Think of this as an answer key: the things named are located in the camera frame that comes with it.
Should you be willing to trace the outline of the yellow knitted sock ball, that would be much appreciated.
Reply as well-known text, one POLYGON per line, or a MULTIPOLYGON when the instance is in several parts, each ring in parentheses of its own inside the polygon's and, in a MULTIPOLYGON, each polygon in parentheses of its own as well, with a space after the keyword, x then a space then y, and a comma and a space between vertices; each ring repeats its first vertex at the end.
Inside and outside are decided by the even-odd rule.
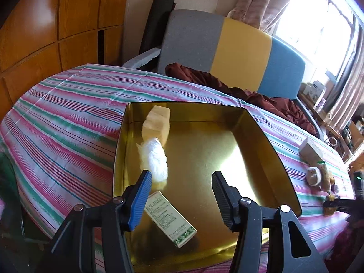
POLYGON ((329 203, 337 199, 335 195, 328 195, 323 203, 323 214, 325 216, 332 216, 336 212, 335 207, 329 207, 329 203))

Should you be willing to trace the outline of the white cardboard box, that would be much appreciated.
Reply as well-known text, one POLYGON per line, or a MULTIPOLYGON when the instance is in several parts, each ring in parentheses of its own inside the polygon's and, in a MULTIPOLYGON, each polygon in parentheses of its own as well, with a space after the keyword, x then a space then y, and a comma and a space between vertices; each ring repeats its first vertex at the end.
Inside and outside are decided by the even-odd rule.
POLYGON ((313 140, 307 137, 299 147, 299 155, 310 166, 316 166, 318 162, 324 160, 321 150, 315 145, 313 140))

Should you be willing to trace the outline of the green white medicine box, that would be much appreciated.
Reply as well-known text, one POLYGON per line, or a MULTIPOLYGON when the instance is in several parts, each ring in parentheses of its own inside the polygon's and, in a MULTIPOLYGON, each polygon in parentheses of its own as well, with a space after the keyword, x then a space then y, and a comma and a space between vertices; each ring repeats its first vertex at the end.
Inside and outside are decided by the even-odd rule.
POLYGON ((196 228, 160 191, 148 197, 144 210, 175 247, 183 247, 197 234, 196 228))

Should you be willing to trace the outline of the striped bed sheet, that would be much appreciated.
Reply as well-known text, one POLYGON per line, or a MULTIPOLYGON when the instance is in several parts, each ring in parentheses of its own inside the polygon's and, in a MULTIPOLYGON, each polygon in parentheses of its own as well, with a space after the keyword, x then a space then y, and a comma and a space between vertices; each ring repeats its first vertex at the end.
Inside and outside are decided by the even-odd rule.
POLYGON ((1 121, 1 157, 8 158, 20 201, 52 237, 77 203, 97 206, 112 193, 112 170, 126 106, 131 102, 203 102, 243 107, 273 144, 302 207, 301 223, 328 257, 347 227, 346 215, 322 214, 322 192, 305 182, 299 145, 308 133, 255 105, 212 88, 156 73, 87 64, 42 80, 1 121))

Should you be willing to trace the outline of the white plastic ball in tin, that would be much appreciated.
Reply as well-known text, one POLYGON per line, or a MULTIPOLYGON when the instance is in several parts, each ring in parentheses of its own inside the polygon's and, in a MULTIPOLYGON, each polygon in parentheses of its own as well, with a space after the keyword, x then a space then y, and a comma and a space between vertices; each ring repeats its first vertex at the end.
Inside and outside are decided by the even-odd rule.
POLYGON ((168 178, 168 163, 164 148, 159 139, 153 137, 141 144, 136 144, 141 170, 148 170, 152 174, 152 181, 160 183, 168 178))

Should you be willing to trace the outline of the wooden desk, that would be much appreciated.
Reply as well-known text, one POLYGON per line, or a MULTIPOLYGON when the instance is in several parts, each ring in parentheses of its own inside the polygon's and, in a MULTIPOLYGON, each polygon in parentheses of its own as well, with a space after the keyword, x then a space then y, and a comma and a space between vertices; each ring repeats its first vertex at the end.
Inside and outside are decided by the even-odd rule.
POLYGON ((323 114, 318 113, 314 109, 314 104, 305 96, 303 93, 299 92, 297 98, 305 108, 309 111, 312 115, 315 122, 318 124, 321 132, 327 137, 334 137, 337 140, 337 145, 334 146, 335 149, 339 149, 339 154, 341 155, 342 159, 346 162, 349 158, 353 157, 353 153, 350 148, 347 146, 346 141, 342 138, 342 135, 333 129, 327 122, 324 120, 323 114))

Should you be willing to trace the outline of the dark red blanket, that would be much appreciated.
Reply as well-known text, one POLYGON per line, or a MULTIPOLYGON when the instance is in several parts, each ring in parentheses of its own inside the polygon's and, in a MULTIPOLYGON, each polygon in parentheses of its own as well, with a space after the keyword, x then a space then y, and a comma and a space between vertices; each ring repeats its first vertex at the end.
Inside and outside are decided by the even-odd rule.
POLYGON ((169 77, 183 80, 193 84, 199 84, 215 89, 229 96, 241 99, 270 113, 273 113, 286 121, 289 121, 311 135, 318 137, 318 133, 312 122, 304 115, 303 111, 292 100, 281 97, 267 97, 258 92, 230 88, 210 73, 194 70, 179 63, 171 63, 165 67, 165 74, 169 77))

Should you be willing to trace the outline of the gold metal tin box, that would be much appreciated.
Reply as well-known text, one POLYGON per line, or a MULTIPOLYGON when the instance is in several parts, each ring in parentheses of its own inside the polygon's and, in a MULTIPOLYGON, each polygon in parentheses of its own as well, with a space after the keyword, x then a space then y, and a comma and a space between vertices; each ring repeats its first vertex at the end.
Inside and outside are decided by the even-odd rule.
POLYGON ((256 203, 302 209, 273 144, 252 114, 241 107, 168 102, 170 132, 165 144, 167 180, 153 185, 196 228, 176 247, 148 215, 126 239, 135 272, 178 272, 229 261, 237 234, 224 225, 212 190, 212 174, 256 203))

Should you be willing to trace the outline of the yellow sponge in tin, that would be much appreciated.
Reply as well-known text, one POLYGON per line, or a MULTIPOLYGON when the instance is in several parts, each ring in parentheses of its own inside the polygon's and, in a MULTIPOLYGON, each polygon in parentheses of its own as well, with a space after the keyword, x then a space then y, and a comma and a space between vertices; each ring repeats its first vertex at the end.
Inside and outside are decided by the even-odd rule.
POLYGON ((142 124, 142 139, 148 141, 156 138, 160 141, 162 147, 167 143, 170 132, 170 109, 154 105, 142 124))

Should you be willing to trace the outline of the white appliance box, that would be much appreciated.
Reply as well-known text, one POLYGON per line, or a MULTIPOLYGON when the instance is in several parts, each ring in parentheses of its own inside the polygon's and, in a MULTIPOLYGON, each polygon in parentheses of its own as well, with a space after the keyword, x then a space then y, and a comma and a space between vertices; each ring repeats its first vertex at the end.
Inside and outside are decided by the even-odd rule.
POLYGON ((306 84, 303 95, 308 97, 315 105, 318 105, 322 100, 325 91, 326 86, 324 84, 319 81, 314 81, 313 83, 306 84))

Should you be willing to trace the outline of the grey yellow blue headboard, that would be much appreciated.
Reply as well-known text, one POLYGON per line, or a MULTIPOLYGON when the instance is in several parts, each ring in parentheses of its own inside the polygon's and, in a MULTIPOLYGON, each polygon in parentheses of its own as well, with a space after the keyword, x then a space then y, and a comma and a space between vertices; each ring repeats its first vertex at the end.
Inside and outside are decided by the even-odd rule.
POLYGON ((137 69, 154 58, 156 71, 180 63, 209 72, 229 87, 248 89, 267 97, 290 99, 323 133, 297 95, 305 72, 304 59, 280 40, 245 23, 209 12, 173 10, 161 46, 124 63, 137 69))

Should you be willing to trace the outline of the wooden wardrobe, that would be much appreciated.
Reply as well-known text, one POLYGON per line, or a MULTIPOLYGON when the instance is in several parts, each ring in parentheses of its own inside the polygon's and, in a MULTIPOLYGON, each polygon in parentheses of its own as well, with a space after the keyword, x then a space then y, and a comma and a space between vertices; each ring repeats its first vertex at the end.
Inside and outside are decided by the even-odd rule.
POLYGON ((121 64, 126 0, 20 0, 1 27, 1 116, 41 80, 121 64))

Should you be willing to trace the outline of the striped curtain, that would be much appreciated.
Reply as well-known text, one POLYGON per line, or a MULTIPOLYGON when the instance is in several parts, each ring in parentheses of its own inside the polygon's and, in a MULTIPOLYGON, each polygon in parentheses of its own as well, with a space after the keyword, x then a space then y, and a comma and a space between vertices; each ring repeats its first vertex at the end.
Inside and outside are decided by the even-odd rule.
POLYGON ((228 17, 265 33, 277 24, 290 0, 238 0, 228 17))

